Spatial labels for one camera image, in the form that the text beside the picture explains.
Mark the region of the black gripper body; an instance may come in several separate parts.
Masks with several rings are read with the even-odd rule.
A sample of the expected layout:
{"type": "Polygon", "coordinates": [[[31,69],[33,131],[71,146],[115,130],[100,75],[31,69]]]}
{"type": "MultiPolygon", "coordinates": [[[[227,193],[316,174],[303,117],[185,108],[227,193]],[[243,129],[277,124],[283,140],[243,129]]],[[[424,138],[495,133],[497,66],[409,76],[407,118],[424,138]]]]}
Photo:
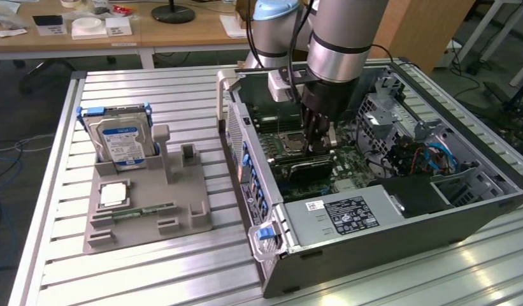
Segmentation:
{"type": "Polygon", "coordinates": [[[304,85],[301,94],[301,119],[305,124],[315,115],[336,122],[348,108],[359,79],[344,83],[324,80],[304,85]]]}

